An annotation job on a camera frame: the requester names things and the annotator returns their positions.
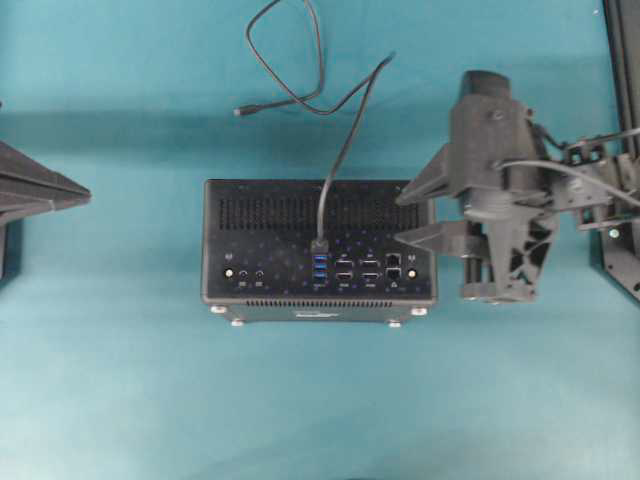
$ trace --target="teal table surface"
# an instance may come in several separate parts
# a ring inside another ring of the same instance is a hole
[[[0,138],[92,203],[12,230],[0,288],[0,478],[640,478],[640,305],[563,216],[534,305],[233,329],[201,303],[208,178],[321,178],[356,104],[290,107],[243,38],[262,0],[4,0]],[[387,53],[341,178],[411,178],[461,75],[490,69],[562,139],[618,128],[599,0],[316,0],[330,105]],[[302,2],[256,28],[315,83]],[[453,203],[439,205],[454,218]]]

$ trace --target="robotic arm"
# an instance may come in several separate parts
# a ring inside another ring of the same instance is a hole
[[[572,212],[580,230],[632,228],[631,250],[640,261],[640,201],[632,197],[638,172],[628,154],[610,155],[605,148],[637,134],[558,144],[533,122],[533,111],[511,97],[506,77],[467,72],[451,111],[449,143],[396,200],[456,198],[464,219],[403,232],[396,240],[462,258],[462,297],[496,304],[535,300],[560,212]],[[547,144],[562,158],[553,159]]]

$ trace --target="hdmi port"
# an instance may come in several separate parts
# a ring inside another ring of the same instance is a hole
[[[343,269],[353,269],[353,262],[351,260],[337,260],[336,261],[336,268],[343,268]]]
[[[377,260],[362,260],[360,264],[364,268],[380,268],[380,262]]]
[[[362,274],[362,278],[364,278],[367,282],[375,282],[379,276],[380,276],[379,273],[363,273]]]
[[[348,282],[353,278],[353,273],[351,272],[336,273],[336,278],[341,282]]]

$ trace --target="cable plug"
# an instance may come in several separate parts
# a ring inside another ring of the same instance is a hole
[[[234,108],[233,114],[236,117],[246,117],[248,115],[253,115],[262,110],[262,105],[244,105],[242,107]]]
[[[326,239],[314,238],[311,242],[312,255],[326,255],[329,253],[329,241]]]

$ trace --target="vent slot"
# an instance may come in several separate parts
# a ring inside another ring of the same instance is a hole
[[[248,307],[330,307],[330,308],[391,308],[393,302],[375,300],[247,300]]]
[[[224,198],[218,203],[220,230],[312,230],[318,199],[313,197]],[[380,200],[335,197],[328,203],[329,231],[404,231],[418,228],[418,205],[399,207]]]

